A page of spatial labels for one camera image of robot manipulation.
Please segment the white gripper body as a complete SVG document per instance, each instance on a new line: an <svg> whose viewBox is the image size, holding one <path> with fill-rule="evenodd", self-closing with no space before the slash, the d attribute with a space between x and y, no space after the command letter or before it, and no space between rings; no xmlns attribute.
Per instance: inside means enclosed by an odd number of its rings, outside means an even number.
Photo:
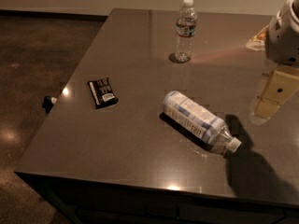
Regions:
<svg viewBox="0 0 299 224"><path fill-rule="evenodd" d="M270 21L265 53L275 63L299 65L299 0L287 0Z"/></svg>

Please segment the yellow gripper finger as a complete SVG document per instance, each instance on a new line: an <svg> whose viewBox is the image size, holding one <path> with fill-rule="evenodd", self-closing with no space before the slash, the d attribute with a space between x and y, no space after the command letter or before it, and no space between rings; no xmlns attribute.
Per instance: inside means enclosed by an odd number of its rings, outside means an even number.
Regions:
<svg viewBox="0 0 299 224"><path fill-rule="evenodd" d="M279 65L269 74L262 73L250 105L249 120L255 125L266 123L298 90L297 67Z"/></svg>

